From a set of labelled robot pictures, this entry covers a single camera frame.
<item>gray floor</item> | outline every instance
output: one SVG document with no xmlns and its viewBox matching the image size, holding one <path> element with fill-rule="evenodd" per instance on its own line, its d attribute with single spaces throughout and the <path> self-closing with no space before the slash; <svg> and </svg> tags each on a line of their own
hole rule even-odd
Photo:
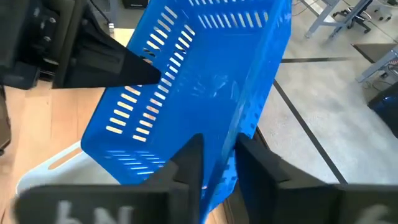
<svg viewBox="0 0 398 224">
<path fill-rule="evenodd" d="M 341 2 L 336 10 L 346 6 Z M 305 39 L 303 35 L 315 18 L 310 11 L 293 18 L 294 31 L 284 57 L 348 57 L 349 60 L 282 64 L 277 81 L 349 183 L 398 184 L 398 139 L 366 106 L 377 91 L 357 83 L 355 77 L 370 63 L 351 47 L 359 43 L 394 42 L 392 37 L 398 37 L 398 30 L 394 30 L 396 34 L 391 30 L 388 33 L 370 24 L 372 31 L 366 35 L 362 28 L 354 27 L 329 41 L 327 37 L 333 29 L 322 27 L 311 39 Z M 275 88 L 259 127 L 271 150 L 286 161 L 325 182 L 336 182 Z"/>
</svg>

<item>wooden surface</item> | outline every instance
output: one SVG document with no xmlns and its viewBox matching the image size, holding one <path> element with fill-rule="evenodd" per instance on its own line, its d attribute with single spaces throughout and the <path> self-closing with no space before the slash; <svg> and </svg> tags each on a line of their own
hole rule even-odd
<svg viewBox="0 0 398 224">
<path fill-rule="evenodd" d="M 115 29 L 114 36 L 126 45 L 133 32 Z M 0 157 L 0 212 L 5 211 L 2 223 L 14 223 L 12 201 L 18 180 L 81 138 L 102 92 L 102 88 L 51 90 L 45 82 L 29 91 L 6 88 L 12 142 Z M 224 223 L 220 205 L 206 224 Z"/>
</svg>

